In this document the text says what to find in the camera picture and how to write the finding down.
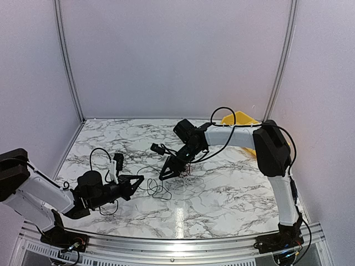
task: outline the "marble surface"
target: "marble surface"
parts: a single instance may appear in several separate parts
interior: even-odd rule
[[[84,172],[90,170],[89,155],[96,147],[124,154],[122,173],[136,175],[145,166],[158,170],[166,156],[150,151],[153,142],[164,143],[178,150],[182,142],[173,133],[179,120],[89,120],[83,127],[58,175],[62,185],[68,181],[72,188]],[[190,120],[200,126],[206,121]],[[211,147],[214,152],[220,147]],[[105,176],[109,161],[104,152],[93,155],[93,169]],[[158,180],[152,168],[140,171]],[[242,236],[277,230],[278,211],[272,188],[258,170],[256,159],[238,147],[227,147],[205,162],[191,165],[190,175],[164,182],[171,199],[149,196],[137,190],[130,201],[120,198],[119,208],[112,216],[98,211],[80,220],[63,217],[66,227],[101,234],[144,238],[218,238]],[[168,193],[156,196],[169,198]],[[103,213],[113,212],[115,204],[106,204]]]

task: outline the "white robotic arm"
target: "white robotic arm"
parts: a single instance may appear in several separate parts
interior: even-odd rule
[[[122,170],[123,155],[115,154],[111,166],[111,181],[103,184],[101,174],[88,171],[77,179],[75,189],[61,188],[38,171],[29,161],[27,151],[16,149],[0,155],[0,202],[33,222],[42,234],[41,241],[68,248],[75,239],[87,242],[85,234],[65,230],[59,213],[80,219],[90,215],[90,209],[113,203],[117,198],[130,200],[143,176],[118,175]],[[85,251],[85,244],[79,251]]]
[[[275,194],[280,223],[280,232],[260,237],[256,248],[260,253],[272,252],[294,247],[303,243],[300,232],[302,215],[296,207],[297,189],[288,171],[291,166],[291,149],[273,120],[267,120],[254,126],[223,126],[205,123],[195,127],[184,119],[174,127],[174,133],[185,144],[179,151],[173,152],[164,144],[153,144],[152,151],[169,154],[159,178],[165,180],[178,177],[188,163],[198,163],[216,155],[206,157],[207,153],[195,160],[198,153],[208,151],[209,146],[247,147],[256,150],[259,170],[267,176]]]
[[[230,126],[209,127],[205,132],[207,144],[210,146],[224,145],[231,136],[228,143],[229,146],[245,147],[255,150],[253,133],[258,129],[257,127],[236,127],[231,135],[232,129],[233,128]],[[286,175],[287,170],[284,176],[279,175],[267,178],[275,194],[280,224],[293,226],[297,222],[299,215],[292,196],[291,180]]]

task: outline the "aluminum frame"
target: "aluminum frame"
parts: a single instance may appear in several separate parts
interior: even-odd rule
[[[325,242],[323,230],[319,223],[310,224],[312,244],[316,244],[322,265],[332,266],[329,251]],[[215,239],[148,239],[129,238],[118,236],[105,236],[80,230],[69,229],[75,232],[84,232],[89,236],[88,246],[82,254],[78,265],[92,265],[94,260],[105,259],[109,263],[120,265],[233,265],[238,262],[251,261],[258,257],[271,256],[272,253],[259,254],[253,247],[257,236],[254,234],[241,237],[215,238]],[[305,226],[301,228],[305,239],[304,246],[309,242],[310,235]],[[34,224],[25,221],[16,242],[10,266],[21,265],[26,243],[31,242],[45,246],[40,241],[40,234]]]
[[[273,87],[271,90],[271,95],[265,110],[265,114],[262,121],[265,121],[271,117],[273,108],[275,107],[276,99],[281,87],[281,82],[283,78],[283,74],[286,69],[287,58],[291,51],[291,45],[293,40],[293,35],[295,32],[295,22],[296,22],[296,14],[297,14],[298,0],[291,0],[290,12],[288,15],[287,22],[287,30],[285,35],[285,41],[283,43],[282,53],[280,62],[278,64],[278,69],[276,72],[275,81],[273,83]]]

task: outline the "metal rail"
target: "metal rail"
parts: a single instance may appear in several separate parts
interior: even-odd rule
[[[75,107],[75,111],[77,113],[78,119],[80,122],[84,122],[85,118],[84,118],[83,110],[82,110],[82,107],[80,104],[77,86],[75,84],[75,80],[74,80],[74,76],[73,76],[73,72],[72,72],[72,67],[70,65],[67,43],[65,40],[63,16],[62,16],[62,6],[60,5],[60,0],[53,0],[53,5],[54,5],[55,21],[56,21],[56,26],[57,26],[57,33],[58,33],[58,38],[59,38],[60,52],[62,54],[65,74],[68,79],[70,94],[73,99],[73,103],[74,103],[74,107]]]
[[[311,224],[310,228],[312,231],[312,243],[325,240],[319,223]],[[84,232],[89,236],[87,251],[82,254],[82,260],[85,259],[88,264],[83,263],[80,265],[92,265],[90,264],[91,262],[100,259],[108,262],[120,262],[123,265],[130,266],[204,265],[211,263],[215,265],[233,265],[240,261],[250,261],[257,257],[271,255],[271,253],[259,254],[258,250],[253,247],[256,237],[261,234],[215,239],[174,240],[105,236],[80,230],[70,230]],[[305,226],[301,228],[301,231],[305,239],[304,245],[307,245],[310,239],[309,232]],[[31,222],[25,221],[19,238],[45,246],[39,241],[40,234]]]
[[[291,50],[292,38],[293,38],[294,29],[295,29],[297,6],[298,6],[298,0],[292,0],[291,6],[290,6],[290,13],[288,15],[287,30],[286,30],[286,35],[285,35],[285,41],[283,43],[281,58],[280,58],[280,62],[278,64],[278,69],[277,69],[275,81],[273,83],[271,95],[270,95],[270,98],[269,98],[269,101],[268,101],[268,104],[267,104],[267,107],[265,110],[263,121],[265,121],[271,117],[273,108],[276,103],[277,95],[280,90],[282,77],[283,77],[283,74],[284,74],[285,68],[286,68],[286,61],[287,61],[287,58],[288,58],[288,56],[290,54],[290,50]]]

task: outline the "gray marble veining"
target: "gray marble veining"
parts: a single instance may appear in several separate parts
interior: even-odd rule
[[[135,175],[139,169],[152,166],[161,169],[166,156],[150,151],[153,142],[164,143],[178,150],[182,142],[173,133],[179,120],[132,119],[89,120],[79,134],[58,175],[61,185],[68,181],[72,188],[84,172],[90,170],[89,155],[96,147],[111,155],[124,154],[122,173]],[[199,126],[205,121],[191,120]],[[220,147],[211,147],[214,152]],[[93,169],[105,176],[109,167],[107,155],[93,154]],[[140,171],[158,180],[152,168]],[[191,174],[164,182],[171,200],[153,198],[137,190],[130,201],[120,198],[112,216],[98,211],[80,220],[63,217],[67,227],[102,234],[147,238],[216,238],[241,236],[277,230],[278,211],[272,188],[257,168],[255,158],[238,147],[225,151],[203,163],[191,165]],[[157,196],[169,197],[167,193]],[[110,213],[115,204],[106,204],[102,211]]]

